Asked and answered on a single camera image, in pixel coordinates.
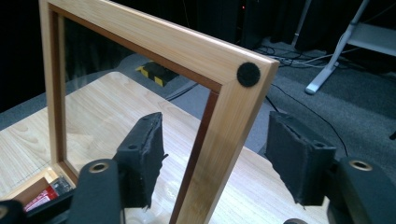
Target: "wooden table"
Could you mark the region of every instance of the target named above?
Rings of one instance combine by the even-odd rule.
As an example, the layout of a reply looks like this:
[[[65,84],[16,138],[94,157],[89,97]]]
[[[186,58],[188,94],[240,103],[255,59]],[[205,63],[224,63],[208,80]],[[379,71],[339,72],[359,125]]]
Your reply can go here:
[[[141,117],[163,113],[163,161],[151,209],[127,209],[129,223],[168,223],[200,120],[121,73],[107,74],[66,97],[68,159],[76,169],[112,158]],[[0,196],[49,165],[48,114],[44,108],[0,132]],[[328,223],[327,203],[295,204],[271,163],[244,148],[210,223],[283,223],[293,217]]]

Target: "gray floor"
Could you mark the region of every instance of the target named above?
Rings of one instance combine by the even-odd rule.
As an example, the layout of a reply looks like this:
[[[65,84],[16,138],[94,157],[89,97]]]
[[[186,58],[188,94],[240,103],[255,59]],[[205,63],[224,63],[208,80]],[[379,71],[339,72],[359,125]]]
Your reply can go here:
[[[265,40],[263,43],[274,48],[290,48],[282,44],[274,45]],[[319,51],[310,53],[317,56],[323,54]],[[206,88],[194,86],[192,81],[184,77],[175,78],[165,88],[159,87],[134,70],[136,62],[148,61],[136,57],[138,56],[131,55],[124,59],[115,70],[121,71],[165,98],[192,87],[190,91],[172,102],[198,119],[202,116],[208,95]],[[293,115],[335,145],[337,158],[344,157],[347,151],[351,157],[374,162],[384,169],[396,185],[396,166],[393,162],[396,158],[396,140],[389,139],[389,136],[396,131],[394,74],[380,76],[355,69],[336,69],[317,94],[307,95],[304,93],[304,88],[320,70],[316,67],[304,69],[280,67],[268,92],[269,98],[281,111]],[[108,71],[89,75],[78,84],[78,87],[106,72]],[[68,86],[68,91],[74,90],[75,87]],[[0,130],[45,105],[43,94],[1,113]],[[271,110],[273,108],[267,102],[263,102],[245,143],[248,148],[261,155],[265,152],[268,115]]]

